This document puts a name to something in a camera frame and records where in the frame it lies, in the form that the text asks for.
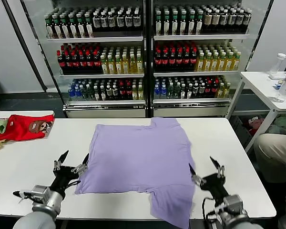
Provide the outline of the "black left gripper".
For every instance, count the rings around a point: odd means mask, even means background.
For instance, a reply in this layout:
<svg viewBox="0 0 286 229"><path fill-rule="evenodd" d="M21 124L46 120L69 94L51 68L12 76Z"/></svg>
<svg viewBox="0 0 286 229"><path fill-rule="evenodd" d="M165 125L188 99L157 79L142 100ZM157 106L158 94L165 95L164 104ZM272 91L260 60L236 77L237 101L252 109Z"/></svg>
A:
<svg viewBox="0 0 286 229"><path fill-rule="evenodd" d="M62 198L65 198L65 190L71 186L80 183L79 176L81 176L88 168L89 154L86 155L83 162L76 167L61 166L66 159L69 151L60 155L58 160L54 160L53 173L55 179L50 185L50 191L59 193Z"/></svg>

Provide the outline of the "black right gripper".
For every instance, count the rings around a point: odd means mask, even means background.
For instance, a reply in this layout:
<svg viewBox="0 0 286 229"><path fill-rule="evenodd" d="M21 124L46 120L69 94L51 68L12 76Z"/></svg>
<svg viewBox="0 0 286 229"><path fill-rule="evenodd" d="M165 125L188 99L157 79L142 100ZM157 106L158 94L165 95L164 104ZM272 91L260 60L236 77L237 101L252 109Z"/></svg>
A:
<svg viewBox="0 0 286 229"><path fill-rule="evenodd" d="M221 166L217 160L210 156L213 165L217 169L217 174L211 174L204 178L201 178L196 174L191 164L189 164L192 181L200 186L201 190L209 191L215 201L223 201L225 197L229 196L228 192L224 188L226 181L225 167Z"/></svg>

